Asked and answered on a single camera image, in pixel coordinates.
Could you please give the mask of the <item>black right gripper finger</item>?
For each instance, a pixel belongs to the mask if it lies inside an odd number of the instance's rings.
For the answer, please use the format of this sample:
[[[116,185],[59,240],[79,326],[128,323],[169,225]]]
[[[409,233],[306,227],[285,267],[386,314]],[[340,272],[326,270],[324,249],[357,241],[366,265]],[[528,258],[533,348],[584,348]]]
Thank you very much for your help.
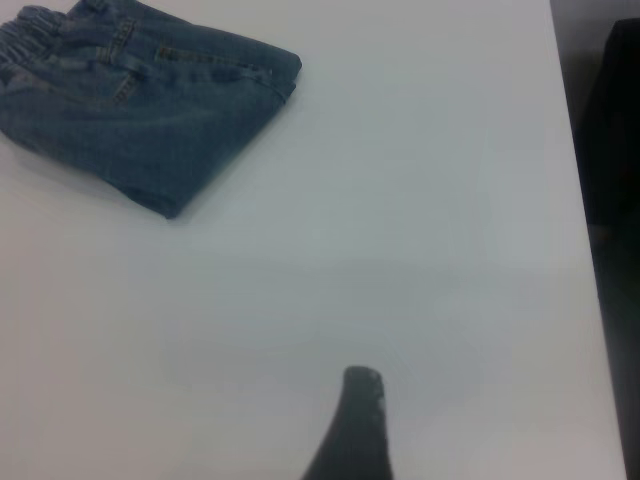
[[[331,424],[303,475],[318,480],[391,480],[385,390],[381,374],[345,369]]]

